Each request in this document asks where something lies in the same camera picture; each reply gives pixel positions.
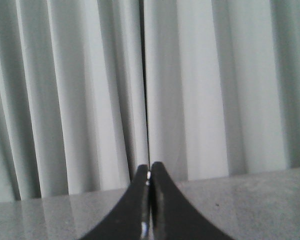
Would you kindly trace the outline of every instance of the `white curtain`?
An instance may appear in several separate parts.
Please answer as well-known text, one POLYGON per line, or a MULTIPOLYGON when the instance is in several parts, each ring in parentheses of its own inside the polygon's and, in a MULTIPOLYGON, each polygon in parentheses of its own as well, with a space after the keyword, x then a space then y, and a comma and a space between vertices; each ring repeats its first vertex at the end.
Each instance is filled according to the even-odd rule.
POLYGON ((300 0, 0 0, 0 202, 300 167, 300 0))

